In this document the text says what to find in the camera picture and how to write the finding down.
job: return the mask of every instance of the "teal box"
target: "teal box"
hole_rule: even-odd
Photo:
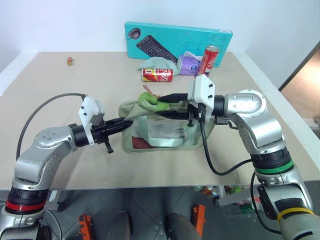
[[[233,35],[230,30],[134,21],[127,21],[124,29],[129,58],[164,57],[176,63],[185,51],[202,56],[205,48],[213,45],[219,49],[215,67],[219,67]]]

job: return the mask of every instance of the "red soda can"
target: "red soda can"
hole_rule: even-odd
[[[205,48],[200,67],[198,68],[198,75],[205,74],[209,76],[210,71],[216,62],[218,53],[219,49],[215,46],[207,46]]]
[[[143,68],[142,81],[144,82],[172,82],[174,71],[166,68]]]

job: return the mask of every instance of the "mouse image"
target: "mouse image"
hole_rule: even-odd
[[[140,37],[141,31],[139,28],[135,27],[128,32],[128,36],[131,39],[138,39]]]

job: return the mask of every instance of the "keyboard image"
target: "keyboard image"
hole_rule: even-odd
[[[163,57],[167,60],[171,60],[174,63],[177,63],[178,61],[178,59],[171,52],[169,52],[151,35],[146,36],[144,39],[138,42],[136,46],[150,57]]]

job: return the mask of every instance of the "table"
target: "table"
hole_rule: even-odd
[[[67,57],[74,59],[67,66]],[[136,99],[144,92],[141,59],[127,58],[125,52],[41,52],[27,65],[0,97],[0,189],[11,187],[15,155],[21,129],[29,115],[42,102],[62,93],[84,93],[100,100],[105,120],[117,118],[122,102]],[[260,91],[247,70],[234,54],[227,52],[219,68],[210,78],[216,94],[225,95],[244,89]],[[186,93],[192,76],[175,76],[172,83],[147,83],[157,95]],[[81,98],[64,97],[47,105],[32,120],[25,133],[22,151],[34,136],[48,127],[81,124],[78,110]],[[287,148],[305,181],[319,180],[320,170],[305,146],[283,121],[276,109],[268,108],[279,120]],[[85,146],[68,155],[60,164],[53,189],[99,189],[192,185],[247,185],[254,171],[248,163],[226,176],[213,174],[203,148],[185,151],[127,153],[122,148],[121,133],[110,137],[114,153],[107,154],[104,144]],[[211,159],[219,171],[249,159],[238,131],[216,126],[208,138]]]

